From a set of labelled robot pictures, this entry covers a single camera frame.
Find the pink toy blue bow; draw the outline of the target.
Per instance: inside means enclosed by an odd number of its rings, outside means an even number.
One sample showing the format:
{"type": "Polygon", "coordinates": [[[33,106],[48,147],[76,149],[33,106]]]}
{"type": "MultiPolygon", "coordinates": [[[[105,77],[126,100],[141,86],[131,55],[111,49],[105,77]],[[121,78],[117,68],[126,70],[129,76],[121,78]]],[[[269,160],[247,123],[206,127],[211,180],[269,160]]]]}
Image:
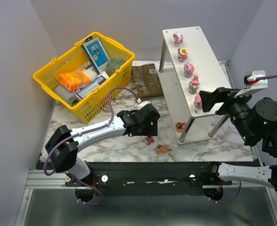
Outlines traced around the pink toy blue bow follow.
{"type": "Polygon", "coordinates": [[[186,62],[183,65],[183,74],[185,78],[191,78],[194,73],[194,66],[191,63],[186,62]]]}

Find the red strawberry cake toy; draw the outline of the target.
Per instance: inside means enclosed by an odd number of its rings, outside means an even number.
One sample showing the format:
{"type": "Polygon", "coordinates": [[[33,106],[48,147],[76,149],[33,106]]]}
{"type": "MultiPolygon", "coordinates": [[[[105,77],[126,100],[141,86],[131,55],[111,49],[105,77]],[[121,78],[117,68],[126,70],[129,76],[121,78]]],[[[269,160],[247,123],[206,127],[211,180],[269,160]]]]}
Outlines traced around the red strawberry cake toy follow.
{"type": "Polygon", "coordinates": [[[145,137],[144,140],[145,140],[146,145],[151,145],[155,142],[155,139],[153,136],[147,136],[147,137],[145,137]]]}

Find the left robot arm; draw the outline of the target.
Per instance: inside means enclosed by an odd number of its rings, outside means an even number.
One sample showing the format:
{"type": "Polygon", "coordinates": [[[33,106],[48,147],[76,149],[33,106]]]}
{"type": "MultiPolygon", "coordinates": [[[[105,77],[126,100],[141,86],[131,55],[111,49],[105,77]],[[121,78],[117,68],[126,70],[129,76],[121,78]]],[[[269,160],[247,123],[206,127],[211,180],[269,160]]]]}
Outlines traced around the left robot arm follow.
{"type": "Polygon", "coordinates": [[[77,157],[78,152],[103,140],[120,136],[157,136],[160,114],[152,104],[139,110],[120,111],[110,119],[82,128],[60,126],[45,145],[47,161],[54,172],[68,172],[78,179],[90,175],[88,164],[77,157]]]}

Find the pink toy yellow top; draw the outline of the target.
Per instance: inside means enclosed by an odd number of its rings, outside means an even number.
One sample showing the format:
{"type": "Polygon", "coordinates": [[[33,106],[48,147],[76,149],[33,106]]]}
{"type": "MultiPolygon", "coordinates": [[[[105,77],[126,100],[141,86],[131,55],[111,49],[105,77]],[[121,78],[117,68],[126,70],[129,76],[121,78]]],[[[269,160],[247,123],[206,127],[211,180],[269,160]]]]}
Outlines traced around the pink toy yellow top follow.
{"type": "Polygon", "coordinates": [[[188,58],[188,50],[186,48],[179,47],[177,50],[178,61],[184,63],[188,58]]]}

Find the pink toy orange plate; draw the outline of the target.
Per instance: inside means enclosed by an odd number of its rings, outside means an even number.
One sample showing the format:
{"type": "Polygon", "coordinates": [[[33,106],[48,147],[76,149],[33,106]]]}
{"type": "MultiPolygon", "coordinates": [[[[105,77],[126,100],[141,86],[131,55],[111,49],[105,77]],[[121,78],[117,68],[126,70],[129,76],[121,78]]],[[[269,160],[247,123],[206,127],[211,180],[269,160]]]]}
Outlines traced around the pink toy orange plate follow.
{"type": "Polygon", "coordinates": [[[167,145],[158,145],[157,152],[158,153],[165,153],[169,149],[167,145]]]}

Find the pink white bunny toy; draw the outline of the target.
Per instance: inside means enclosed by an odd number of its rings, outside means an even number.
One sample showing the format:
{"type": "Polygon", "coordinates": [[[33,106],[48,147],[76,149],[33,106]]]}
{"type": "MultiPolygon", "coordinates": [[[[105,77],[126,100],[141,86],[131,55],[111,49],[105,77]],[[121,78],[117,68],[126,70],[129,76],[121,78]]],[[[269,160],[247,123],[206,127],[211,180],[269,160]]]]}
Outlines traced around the pink white bunny toy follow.
{"type": "Polygon", "coordinates": [[[174,39],[174,45],[176,47],[180,47],[181,44],[183,43],[183,35],[180,32],[175,32],[173,34],[173,39],[174,39]]]}

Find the pink mushroom toy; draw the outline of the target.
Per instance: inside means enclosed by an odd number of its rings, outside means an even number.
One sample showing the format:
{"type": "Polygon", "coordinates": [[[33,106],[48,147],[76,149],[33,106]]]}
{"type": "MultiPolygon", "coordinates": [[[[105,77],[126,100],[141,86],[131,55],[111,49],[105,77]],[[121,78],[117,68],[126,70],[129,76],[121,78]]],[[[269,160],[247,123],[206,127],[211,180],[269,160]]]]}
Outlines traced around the pink mushroom toy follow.
{"type": "Polygon", "coordinates": [[[197,90],[200,87],[199,78],[198,75],[194,75],[193,79],[189,81],[189,93],[190,94],[196,94],[197,90]]]}

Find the pink bear strawberry toy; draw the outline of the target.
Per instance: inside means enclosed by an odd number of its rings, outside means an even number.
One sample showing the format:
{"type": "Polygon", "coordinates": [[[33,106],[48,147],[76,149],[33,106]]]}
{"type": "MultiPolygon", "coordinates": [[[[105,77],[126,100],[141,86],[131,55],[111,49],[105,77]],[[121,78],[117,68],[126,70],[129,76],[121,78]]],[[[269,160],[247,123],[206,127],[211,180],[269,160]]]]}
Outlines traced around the pink bear strawberry toy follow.
{"type": "Polygon", "coordinates": [[[177,122],[175,124],[175,130],[178,133],[182,133],[186,127],[187,123],[186,122],[177,122]]]}

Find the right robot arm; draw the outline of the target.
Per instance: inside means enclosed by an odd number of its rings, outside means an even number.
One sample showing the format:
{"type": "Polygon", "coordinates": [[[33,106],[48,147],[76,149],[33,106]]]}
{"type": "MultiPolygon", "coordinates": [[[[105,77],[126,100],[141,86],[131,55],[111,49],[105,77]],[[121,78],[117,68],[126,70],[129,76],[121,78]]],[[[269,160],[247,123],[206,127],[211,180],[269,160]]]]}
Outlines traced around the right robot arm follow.
{"type": "MultiPolygon", "coordinates": [[[[253,108],[248,106],[250,94],[239,94],[238,89],[217,88],[214,92],[200,91],[203,111],[215,104],[222,106],[215,112],[226,115],[235,126],[246,146],[256,146],[262,141],[262,151],[277,158],[277,102],[269,97],[259,100],[253,108]]],[[[210,163],[208,180],[241,181],[274,188],[277,192],[277,164],[263,167],[235,166],[210,163]]]]}

